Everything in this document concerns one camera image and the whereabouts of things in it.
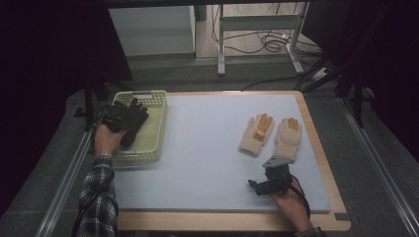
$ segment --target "white cabinet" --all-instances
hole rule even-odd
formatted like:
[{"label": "white cabinet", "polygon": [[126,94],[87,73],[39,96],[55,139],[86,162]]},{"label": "white cabinet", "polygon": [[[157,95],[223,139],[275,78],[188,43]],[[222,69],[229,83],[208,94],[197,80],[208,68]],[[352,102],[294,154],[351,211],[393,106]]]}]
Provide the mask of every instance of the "white cabinet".
[{"label": "white cabinet", "polygon": [[126,56],[195,51],[193,6],[109,11]]}]

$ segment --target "hand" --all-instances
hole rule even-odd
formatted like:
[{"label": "hand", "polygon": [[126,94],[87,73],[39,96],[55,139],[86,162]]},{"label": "hand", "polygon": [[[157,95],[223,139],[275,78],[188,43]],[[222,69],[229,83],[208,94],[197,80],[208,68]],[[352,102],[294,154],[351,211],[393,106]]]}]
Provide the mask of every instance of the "hand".
[{"label": "hand", "polygon": [[[295,178],[293,178],[292,185],[302,192]],[[313,229],[313,225],[307,217],[305,206],[296,193],[288,190],[284,196],[271,194],[270,197],[274,200],[280,212],[293,223],[297,232]]]},{"label": "hand", "polygon": [[106,125],[100,124],[95,133],[95,157],[114,153],[125,134],[126,130],[113,133]]}]

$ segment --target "plastic basket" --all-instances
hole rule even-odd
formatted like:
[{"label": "plastic basket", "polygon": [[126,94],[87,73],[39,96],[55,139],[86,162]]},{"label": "plastic basket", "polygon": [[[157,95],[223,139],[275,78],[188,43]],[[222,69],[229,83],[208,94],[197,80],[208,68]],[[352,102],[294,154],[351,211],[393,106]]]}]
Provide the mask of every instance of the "plastic basket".
[{"label": "plastic basket", "polygon": [[136,166],[143,162],[156,162],[160,159],[161,146],[166,123],[166,92],[165,91],[131,91],[119,92],[114,101],[118,100],[127,106],[133,98],[148,108],[148,119],[136,134],[130,147],[119,147],[114,152],[115,167]]}]

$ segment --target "checkered shirt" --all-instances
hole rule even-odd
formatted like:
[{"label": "checkered shirt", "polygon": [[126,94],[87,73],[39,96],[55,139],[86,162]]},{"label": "checkered shirt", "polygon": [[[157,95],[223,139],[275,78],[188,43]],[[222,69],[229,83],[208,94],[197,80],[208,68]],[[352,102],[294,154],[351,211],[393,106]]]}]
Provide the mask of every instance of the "checkered shirt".
[{"label": "checkered shirt", "polygon": [[295,237],[326,237],[326,234],[319,228],[299,232],[294,235]]},{"label": "checkered shirt", "polygon": [[[84,180],[84,191],[80,194],[79,207],[91,198],[99,187],[114,172],[110,155],[101,155],[95,159],[93,167]],[[90,205],[80,223],[78,236],[115,236],[118,230],[118,204],[115,201],[114,181]]]}]

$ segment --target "dark background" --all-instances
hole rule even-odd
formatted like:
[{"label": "dark background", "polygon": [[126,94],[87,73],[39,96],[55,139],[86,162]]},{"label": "dark background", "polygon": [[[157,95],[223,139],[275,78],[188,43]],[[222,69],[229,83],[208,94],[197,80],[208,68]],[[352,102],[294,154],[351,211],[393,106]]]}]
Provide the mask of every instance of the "dark background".
[{"label": "dark background", "polygon": [[419,160],[419,1],[311,2],[301,32],[322,47],[335,67],[342,66],[383,4],[388,10],[353,75],[375,94],[372,109],[378,117]]},{"label": "dark background", "polygon": [[103,6],[0,1],[0,18],[3,213],[49,144],[67,98],[86,79],[132,78]]}]

